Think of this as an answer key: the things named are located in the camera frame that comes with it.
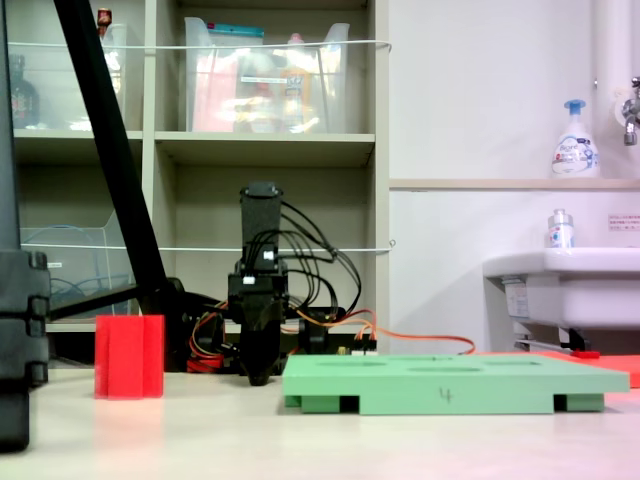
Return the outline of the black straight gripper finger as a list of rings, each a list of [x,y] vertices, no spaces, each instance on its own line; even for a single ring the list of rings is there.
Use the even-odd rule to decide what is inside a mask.
[[[240,359],[251,386],[267,384],[280,355],[281,305],[245,311],[240,334]]]

